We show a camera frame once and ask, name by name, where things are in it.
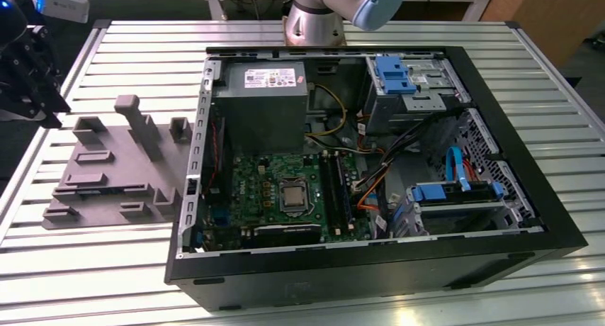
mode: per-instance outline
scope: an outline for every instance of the barcode label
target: barcode label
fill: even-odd
[[[376,225],[380,227],[380,229],[387,231],[387,221],[380,215],[376,216]]]

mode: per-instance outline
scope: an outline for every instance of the orange wire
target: orange wire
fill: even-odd
[[[360,199],[360,202],[357,202],[359,209],[363,209],[361,208],[364,206],[363,202],[367,200],[369,193],[372,193],[372,191],[375,190],[376,186],[379,185],[380,181],[385,178],[385,176],[387,176],[387,172],[383,175],[380,175],[380,177],[376,179],[373,185],[369,187],[367,193],[364,194],[363,198]]]
[[[360,135],[360,138],[357,138],[357,150],[364,151],[364,152],[372,151],[372,149],[367,149],[363,147],[361,141],[363,141],[363,135]],[[385,153],[385,150],[381,147],[377,147],[376,151],[379,151],[381,154]]]
[[[473,168],[473,166],[471,165],[471,162],[467,161],[467,160],[464,160],[463,163],[464,163],[464,165],[467,166],[467,170],[468,170],[468,172],[469,172],[469,177],[471,177],[471,179],[475,180],[475,181],[479,181],[479,180],[480,180],[480,177],[477,176],[477,174],[476,174],[476,172],[475,172],[475,168]]]

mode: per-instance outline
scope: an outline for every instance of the metal table surface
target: metal table surface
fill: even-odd
[[[211,315],[163,282],[171,224],[48,231],[41,214],[76,143],[81,115],[125,124],[119,94],[156,123],[193,119],[207,46],[280,45],[280,22],[113,22],[89,35],[64,94],[61,130],[40,130],[0,200],[0,322],[128,325],[602,325],[604,125],[521,30],[503,23],[347,26],[349,45],[461,45],[584,232],[589,246],[481,289]]]

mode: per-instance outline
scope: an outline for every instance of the sticker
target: sticker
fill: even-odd
[[[380,229],[387,231],[387,221],[380,215],[376,216],[376,225],[380,227]]]
[[[360,135],[365,136],[367,135],[367,125],[357,123],[357,130],[360,131]]]
[[[412,76],[412,81],[415,83],[428,83],[425,76]]]
[[[245,71],[244,87],[296,87],[295,69],[249,69]]]

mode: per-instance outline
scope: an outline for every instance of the blue plastic latch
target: blue plastic latch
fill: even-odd
[[[423,196],[423,190],[417,186],[412,188],[412,197],[415,198],[415,202],[420,202],[425,199]]]
[[[385,94],[416,93],[416,85],[409,80],[408,73],[399,57],[376,57],[376,75],[383,81]]]
[[[445,191],[444,187],[440,184],[423,184],[419,186],[420,190],[423,191],[423,196],[425,200],[444,200],[445,199]]]
[[[503,184],[500,184],[500,182],[492,182],[492,188],[493,188],[493,193],[496,194],[496,197],[503,198],[504,197]]]
[[[464,172],[463,150],[459,147],[451,147],[448,149],[448,154],[445,155],[445,180],[453,181],[455,174],[457,181],[463,186],[463,191],[471,190],[469,181],[467,180],[467,173]]]

